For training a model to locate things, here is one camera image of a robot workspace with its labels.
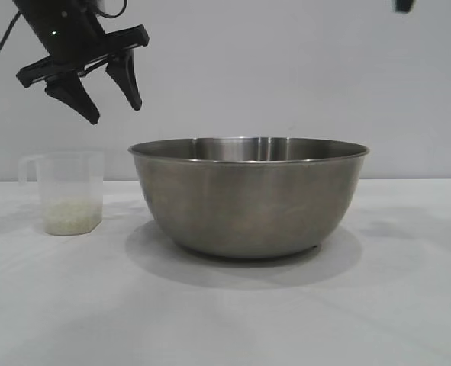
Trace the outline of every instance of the cable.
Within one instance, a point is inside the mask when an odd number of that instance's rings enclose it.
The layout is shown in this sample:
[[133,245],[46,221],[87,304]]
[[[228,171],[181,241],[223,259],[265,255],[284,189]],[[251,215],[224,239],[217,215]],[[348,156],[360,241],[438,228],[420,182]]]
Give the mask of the cable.
[[94,4],[94,3],[90,3],[91,5],[91,9],[98,15],[102,16],[103,18],[107,18],[107,19],[115,19],[120,17],[126,10],[127,10],[127,6],[128,6],[128,0],[124,0],[124,6],[123,8],[120,10],[120,12],[116,15],[110,15],[110,14],[106,14],[104,11],[101,11],[100,8]]
[[6,43],[6,40],[10,36],[11,31],[13,30],[14,25],[17,23],[17,20],[20,19],[21,13],[18,12],[13,19],[11,19],[10,24],[8,25],[8,29],[6,30],[5,34],[3,35],[2,41],[0,42],[0,52],[3,49],[3,46]]

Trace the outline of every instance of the cup handle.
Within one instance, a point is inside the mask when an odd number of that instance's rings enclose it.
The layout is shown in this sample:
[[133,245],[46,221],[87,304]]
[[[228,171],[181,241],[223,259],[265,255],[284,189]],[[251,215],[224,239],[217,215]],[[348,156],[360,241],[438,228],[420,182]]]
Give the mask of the cup handle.
[[19,185],[27,184],[27,172],[28,172],[29,163],[36,162],[41,157],[42,156],[40,156],[40,155],[30,155],[30,156],[25,156],[20,159],[20,161],[18,162],[18,184]]

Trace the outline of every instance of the measuring cup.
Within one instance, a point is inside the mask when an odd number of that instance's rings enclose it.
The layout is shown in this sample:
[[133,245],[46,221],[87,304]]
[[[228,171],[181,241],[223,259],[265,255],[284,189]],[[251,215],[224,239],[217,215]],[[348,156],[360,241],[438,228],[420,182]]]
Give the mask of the measuring cup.
[[24,157],[18,180],[27,182],[35,164],[44,230],[52,235],[93,231],[102,219],[104,156],[102,152],[52,152]]

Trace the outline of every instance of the black object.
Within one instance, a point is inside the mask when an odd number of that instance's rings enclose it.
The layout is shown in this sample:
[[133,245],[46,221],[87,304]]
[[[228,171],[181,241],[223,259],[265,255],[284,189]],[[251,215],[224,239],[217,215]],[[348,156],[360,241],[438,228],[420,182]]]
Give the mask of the black object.
[[395,1],[395,11],[401,13],[409,13],[414,7],[415,0],[394,0]]
[[28,88],[47,83],[46,93],[79,112],[91,124],[100,113],[79,78],[108,64],[107,73],[136,111],[142,107],[133,48],[149,44],[143,25],[106,34],[96,18],[96,0],[14,0],[49,56],[21,69]]
[[401,13],[409,13],[414,7],[415,0],[395,0],[395,10]]

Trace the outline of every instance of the bowl rim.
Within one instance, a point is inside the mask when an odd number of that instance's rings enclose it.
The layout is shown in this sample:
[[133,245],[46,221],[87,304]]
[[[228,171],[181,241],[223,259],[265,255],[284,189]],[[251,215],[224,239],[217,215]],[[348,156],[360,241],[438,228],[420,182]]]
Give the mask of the bowl rim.
[[[295,159],[295,160],[213,160],[213,159],[186,159],[186,158],[173,158],[169,156],[155,156],[144,152],[136,151],[136,148],[139,146],[144,146],[151,143],[167,143],[167,142],[177,142],[177,141],[192,141],[194,143],[198,141],[206,141],[206,140],[256,140],[256,139],[268,139],[268,140],[306,140],[311,142],[322,142],[322,143],[341,143],[346,145],[355,146],[361,149],[361,152],[352,155],[345,156],[335,156],[332,158],[319,158],[319,159]],[[179,138],[179,139],[166,139],[166,140],[153,140],[147,141],[145,143],[137,143],[128,148],[128,152],[133,156],[141,156],[146,159],[152,160],[163,160],[169,162],[188,162],[188,163],[208,163],[208,164],[227,164],[227,165],[282,165],[282,164],[298,164],[298,163],[318,163],[318,162],[332,162],[338,160],[345,159],[355,159],[362,156],[368,155],[371,150],[369,147],[358,144],[351,143],[342,140],[326,140],[326,139],[313,139],[307,137],[267,137],[267,136],[256,136],[256,137],[248,137],[248,136],[238,136],[238,137],[193,137],[193,138]]]

